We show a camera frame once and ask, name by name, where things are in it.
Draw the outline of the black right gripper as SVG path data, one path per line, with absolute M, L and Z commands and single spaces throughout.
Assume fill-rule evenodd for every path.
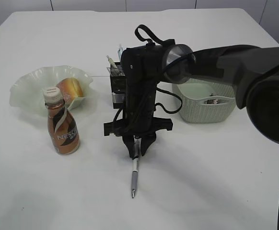
M 144 156 L 150 145 L 156 140 L 157 131 L 173 129 L 173 122 L 170 118 L 154 116 L 157 106 L 168 114 L 173 113 L 173 111 L 167 110 L 163 104 L 155 101 L 157 92 L 173 95 L 170 91 L 158 88 L 154 81 L 141 81 L 135 84 L 126 82 L 124 100 L 119 110 L 111 122 L 104 123 L 104 135 L 114 134 L 122 137 L 130 158 L 135 157 L 134 136 L 141 138 L 140 153 Z

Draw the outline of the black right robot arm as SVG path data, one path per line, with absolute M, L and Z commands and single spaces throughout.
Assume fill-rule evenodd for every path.
M 155 95 L 160 82 L 182 84 L 198 79 L 229 85 L 236 105 L 247 110 L 255 128 L 279 144 L 279 47 L 224 46 L 192 51 L 180 44 L 145 45 L 122 53 L 126 77 L 125 97 L 114 117 L 104 124 L 104 135 L 122 137 L 134 157 L 134 137 L 142 140 L 141 154 L 156 140 L 158 130 L 171 130 L 167 118 L 154 117 Z

